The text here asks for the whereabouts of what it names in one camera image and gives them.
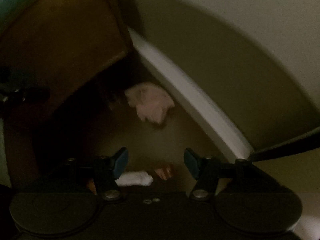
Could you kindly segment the crumpled white tissue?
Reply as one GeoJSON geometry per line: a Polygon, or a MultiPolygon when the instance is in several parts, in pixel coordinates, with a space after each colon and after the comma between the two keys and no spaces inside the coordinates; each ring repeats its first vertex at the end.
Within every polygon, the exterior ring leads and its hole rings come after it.
{"type": "Polygon", "coordinates": [[[151,82],[139,83],[129,88],[125,96],[129,106],[136,109],[140,120],[157,125],[163,124],[169,109],[175,107],[169,93],[151,82]]]}

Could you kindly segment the small white tissue piece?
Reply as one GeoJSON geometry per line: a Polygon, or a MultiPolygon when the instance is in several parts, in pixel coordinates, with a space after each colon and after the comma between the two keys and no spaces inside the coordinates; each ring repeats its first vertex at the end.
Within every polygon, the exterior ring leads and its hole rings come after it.
{"type": "Polygon", "coordinates": [[[133,171],[123,173],[117,180],[118,186],[150,186],[153,177],[146,171],[133,171]]]}

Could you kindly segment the brown wooden nightstand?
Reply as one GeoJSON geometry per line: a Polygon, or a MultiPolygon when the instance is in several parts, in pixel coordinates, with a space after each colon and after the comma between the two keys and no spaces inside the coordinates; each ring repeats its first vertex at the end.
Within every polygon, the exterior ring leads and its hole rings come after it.
{"type": "Polygon", "coordinates": [[[1,36],[1,85],[58,105],[131,48],[116,0],[38,0],[1,36]]]}

